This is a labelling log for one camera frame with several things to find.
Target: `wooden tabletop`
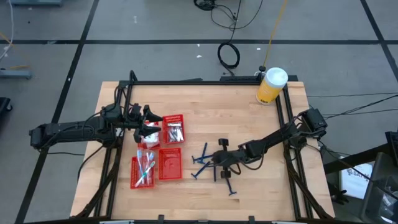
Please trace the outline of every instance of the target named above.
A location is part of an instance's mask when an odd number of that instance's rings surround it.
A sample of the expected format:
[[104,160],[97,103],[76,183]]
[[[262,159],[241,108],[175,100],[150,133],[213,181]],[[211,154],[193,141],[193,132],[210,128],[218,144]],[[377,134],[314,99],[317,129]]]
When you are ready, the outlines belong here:
[[[102,106],[113,103],[117,82],[103,82],[96,112]],[[308,101],[302,82],[289,82],[289,95],[294,114],[308,109]],[[124,137],[121,165],[114,199],[112,219],[157,219],[159,214],[166,220],[247,220],[254,215],[256,220],[294,220],[288,174],[282,144],[268,150],[259,170],[248,170],[241,166],[242,174],[232,174],[233,190],[229,196],[224,179],[213,182],[213,169],[203,171],[198,180],[190,174],[196,173],[200,164],[193,164],[191,156],[199,157],[205,142],[207,153],[222,149],[219,138],[229,139],[229,150],[238,149],[238,144],[261,139],[279,129],[275,103],[260,105],[255,97],[258,86],[211,86],[211,85],[138,85],[133,86],[131,103],[150,105],[153,113],[165,116],[183,114],[185,139],[181,144],[166,147],[182,148],[183,179],[155,180],[154,189],[130,189],[131,157],[136,155],[137,145],[133,132]],[[313,139],[308,143],[318,146]],[[89,142],[88,157],[100,146]],[[105,150],[93,156],[84,166],[76,189],[71,215],[76,215],[97,191]],[[334,216],[320,153],[311,147],[302,149],[302,158],[308,189],[320,205]],[[302,216],[305,210],[302,194],[298,189]],[[108,201],[104,195],[102,214]]]

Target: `red container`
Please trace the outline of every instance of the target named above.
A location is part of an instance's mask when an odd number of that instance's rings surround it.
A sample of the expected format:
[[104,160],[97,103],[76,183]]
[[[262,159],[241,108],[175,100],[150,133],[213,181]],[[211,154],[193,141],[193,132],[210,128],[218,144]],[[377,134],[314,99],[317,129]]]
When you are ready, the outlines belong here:
[[159,180],[182,179],[181,149],[159,150]]
[[[175,123],[175,122],[181,122],[181,127],[182,127],[182,137],[183,140],[179,142],[170,142],[170,137],[167,134],[167,124],[169,123]],[[185,141],[185,128],[184,128],[184,119],[182,114],[176,114],[176,115],[168,115],[163,117],[163,122],[162,122],[162,129],[163,129],[163,142],[165,144],[175,144],[175,143],[181,143]]]
[[[155,127],[159,127],[159,122],[156,121],[155,122]],[[143,142],[144,138],[141,139],[141,143],[137,144],[137,148],[138,149],[160,149],[160,133],[159,133],[159,144],[152,146],[151,148],[147,147],[147,144],[145,142]]]
[[144,185],[140,184],[136,187],[136,183],[139,180],[139,165],[137,161],[137,157],[134,156],[131,158],[131,178],[130,178],[130,189],[145,189],[145,188],[153,188],[155,185],[155,167],[150,168],[149,173],[150,173],[150,179],[151,179],[151,184],[147,184],[145,182]]

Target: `yellow cable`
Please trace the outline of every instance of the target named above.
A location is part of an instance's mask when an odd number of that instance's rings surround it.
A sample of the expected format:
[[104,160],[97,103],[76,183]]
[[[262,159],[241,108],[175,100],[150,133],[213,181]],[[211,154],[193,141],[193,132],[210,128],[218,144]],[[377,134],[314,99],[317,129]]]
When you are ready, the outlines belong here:
[[[14,48],[17,50],[17,48],[15,47],[15,45],[12,44],[11,41],[10,41],[2,32],[0,32],[0,36],[1,36],[5,41],[7,41],[8,44],[10,44],[11,47],[14,47]],[[22,54],[21,54],[21,56],[24,58],[25,61],[29,62],[29,60],[27,60],[27,57],[24,57]],[[9,69],[19,69],[19,68],[29,68],[29,67],[30,67],[29,65],[16,65],[16,66],[10,67]]]
[[274,29],[272,30],[271,37],[270,37],[269,42],[268,42],[268,48],[267,48],[267,53],[266,53],[266,59],[264,60],[264,64],[262,64],[262,66],[264,66],[264,67],[266,66],[266,63],[267,63],[268,53],[269,53],[269,51],[271,50],[271,42],[272,42],[272,39],[274,38],[274,34],[275,34],[275,32],[276,32],[276,28],[278,27],[280,18],[282,18],[282,15],[283,15],[283,13],[284,13],[284,11],[285,11],[286,4],[287,4],[287,0],[284,0],[284,4],[282,5],[282,8],[281,8],[280,11],[279,11],[278,19],[276,20]]

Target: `bottle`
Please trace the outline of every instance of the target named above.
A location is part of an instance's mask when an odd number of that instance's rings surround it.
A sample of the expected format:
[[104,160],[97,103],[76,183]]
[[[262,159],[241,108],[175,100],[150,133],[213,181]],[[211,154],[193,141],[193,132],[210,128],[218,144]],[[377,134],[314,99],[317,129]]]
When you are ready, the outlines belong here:
[[274,101],[286,85],[287,79],[285,70],[277,67],[268,69],[257,91],[257,101],[263,105],[268,105]]

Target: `concrete floor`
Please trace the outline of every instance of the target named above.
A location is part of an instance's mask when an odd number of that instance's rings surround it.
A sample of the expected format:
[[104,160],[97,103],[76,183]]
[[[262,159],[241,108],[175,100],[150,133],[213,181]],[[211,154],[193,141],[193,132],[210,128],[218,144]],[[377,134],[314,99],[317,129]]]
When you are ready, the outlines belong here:
[[[395,0],[367,0],[386,40],[398,40]],[[14,8],[16,40],[79,40],[93,0],[65,0],[62,7]],[[238,1],[217,0],[236,11]],[[260,0],[242,2],[239,24],[245,24]],[[237,30],[234,39],[268,39],[282,1],[264,0],[253,23]],[[9,8],[0,2],[0,32],[10,33]],[[222,12],[215,19],[228,24]],[[88,40],[189,40],[228,39],[228,29],[214,25],[210,13],[184,0],[100,0]],[[377,40],[360,0],[289,1],[275,39],[279,40]],[[0,80],[0,96],[10,97],[14,110],[0,134],[0,217],[15,221],[38,153],[29,146],[28,130],[51,121],[65,83],[76,44],[19,44],[0,67],[29,64],[31,80]],[[237,75],[252,75],[262,63],[266,44],[237,44],[241,63]],[[219,64],[218,44],[90,44],[85,45],[76,68],[60,122],[83,120],[94,112],[101,82],[125,80],[133,69],[139,80],[218,80],[225,69]],[[398,58],[398,45],[388,45]],[[228,49],[223,50],[227,63]],[[382,47],[372,45],[275,44],[268,67],[281,67],[298,75],[308,95],[336,95],[398,91],[398,81]],[[384,98],[309,98],[322,113],[339,113]],[[368,111],[398,108],[398,99]],[[340,116],[328,120],[323,142],[331,149],[354,154],[386,142],[385,131],[398,128],[398,112]],[[83,153],[85,143],[59,144],[52,151]],[[26,222],[68,218],[76,187],[76,173],[83,158],[48,156],[30,205]],[[344,217],[349,206],[336,207]]]

